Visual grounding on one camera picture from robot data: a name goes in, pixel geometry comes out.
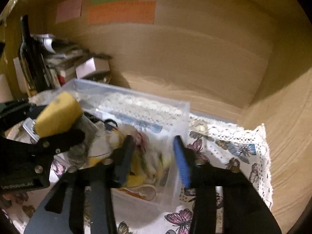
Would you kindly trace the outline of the white drawstring cloth bag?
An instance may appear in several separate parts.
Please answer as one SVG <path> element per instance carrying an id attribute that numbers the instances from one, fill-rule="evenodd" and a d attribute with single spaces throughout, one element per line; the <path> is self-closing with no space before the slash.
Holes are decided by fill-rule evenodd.
<path id="1" fill-rule="evenodd" d="M 122 192 L 131 196 L 152 201 L 157 196 L 160 184 L 171 165 L 171 154 L 156 148 L 148 135 L 134 126 L 121 124 L 117 126 L 112 120 L 96 123 L 95 134 L 88 151 L 88 166 L 93 167 L 112 155 L 122 146 L 126 137 L 134 138 L 135 150 L 132 155 L 130 171 Z"/>

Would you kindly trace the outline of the yellow sponge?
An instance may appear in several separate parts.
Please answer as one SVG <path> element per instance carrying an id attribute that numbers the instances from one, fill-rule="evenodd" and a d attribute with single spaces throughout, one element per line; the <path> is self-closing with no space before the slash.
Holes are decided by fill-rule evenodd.
<path id="1" fill-rule="evenodd" d="M 38 115 L 34 131 L 40 138 L 65 133 L 82 114 L 78 101 L 64 91 Z"/>

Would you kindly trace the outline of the clear plastic storage box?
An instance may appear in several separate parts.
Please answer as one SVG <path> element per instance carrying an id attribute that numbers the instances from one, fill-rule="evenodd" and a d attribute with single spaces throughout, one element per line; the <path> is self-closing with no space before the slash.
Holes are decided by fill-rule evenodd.
<path id="1" fill-rule="evenodd" d="M 166 159 L 167 166 L 160 177 L 150 182 L 154 192 L 137 188 L 116 194 L 165 210 L 177 207 L 181 182 L 174 163 L 173 140 L 176 135 L 187 138 L 190 104 L 83 79 L 72 79 L 58 90 L 41 92 L 29 100 L 37 105 L 47 105 L 63 91 L 70 93 L 85 112 L 96 118 L 135 127 L 148 137 L 149 147 L 161 152 Z"/>

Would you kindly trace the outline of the dark wine bottle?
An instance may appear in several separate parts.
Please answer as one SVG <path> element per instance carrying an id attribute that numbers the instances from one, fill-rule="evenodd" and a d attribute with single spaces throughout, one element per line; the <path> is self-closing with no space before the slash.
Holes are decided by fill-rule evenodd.
<path id="1" fill-rule="evenodd" d="M 43 56 L 38 42 L 32 38 L 28 24 L 28 15 L 20 18 L 22 43 L 19 50 L 19 62 L 28 87 L 37 93 L 52 89 Z"/>

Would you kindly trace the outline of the butterfly print lace tablecloth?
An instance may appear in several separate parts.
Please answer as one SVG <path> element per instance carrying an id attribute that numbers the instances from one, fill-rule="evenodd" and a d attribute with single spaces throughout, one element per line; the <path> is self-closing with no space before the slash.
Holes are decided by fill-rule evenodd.
<path id="1" fill-rule="evenodd" d="M 199 159 L 215 167 L 232 170 L 239 168 L 253 184 L 266 205 L 272 204 L 269 167 L 269 146 L 263 125 L 254 130 L 215 118 L 189 115 L 188 147 Z M 16 192 L 1 197 L 1 209 L 18 233 L 23 233 L 36 212 L 47 189 Z M 127 200 L 116 194 L 115 209 L 119 233 L 185 233 L 190 228 L 195 206 L 194 190 L 181 186 L 179 204 L 171 210 Z"/>

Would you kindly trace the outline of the stack of papers and magazines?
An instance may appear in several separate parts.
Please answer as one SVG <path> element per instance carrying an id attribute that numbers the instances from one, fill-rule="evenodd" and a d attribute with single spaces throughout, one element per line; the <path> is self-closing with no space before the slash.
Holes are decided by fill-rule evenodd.
<path id="1" fill-rule="evenodd" d="M 72 41 L 59 39 L 52 34 L 32 34 L 32 38 L 39 44 L 49 79 L 55 89 L 59 89 L 72 79 L 78 79 L 76 67 L 88 59 L 98 57 L 108 60 L 108 62 L 112 59 L 110 55 L 94 53 Z M 81 79 L 109 83 L 111 77 L 111 70 L 109 70 L 95 72 Z"/>

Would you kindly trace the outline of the small white cardboard box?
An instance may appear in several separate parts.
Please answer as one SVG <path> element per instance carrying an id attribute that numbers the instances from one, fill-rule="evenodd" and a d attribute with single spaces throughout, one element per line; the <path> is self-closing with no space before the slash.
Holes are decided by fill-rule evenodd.
<path id="1" fill-rule="evenodd" d="M 80 79 L 95 72 L 107 72 L 109 70 L 108 60 L 92 57 L 76 67 L 76 76 Z"/>

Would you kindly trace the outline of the pink paper note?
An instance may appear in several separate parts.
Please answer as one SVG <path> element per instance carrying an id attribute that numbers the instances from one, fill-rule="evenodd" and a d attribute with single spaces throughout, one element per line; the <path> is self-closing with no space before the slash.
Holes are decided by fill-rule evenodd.
<path id="1" fill-rule="evenodd" d="M 82 0 L 65 0 L 57 6 L 56 24 L 81 16 Z"/>

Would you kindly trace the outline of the orange paper note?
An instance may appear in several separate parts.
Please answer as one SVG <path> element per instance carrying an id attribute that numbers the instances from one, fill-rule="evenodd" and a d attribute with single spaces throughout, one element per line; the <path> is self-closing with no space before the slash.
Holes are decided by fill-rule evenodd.
<path id="1" fill-rule="evenodd" d="M 153 24 L 156 1 L 115 1 L 88 8 L 88 24 L 139 23 Z"/>

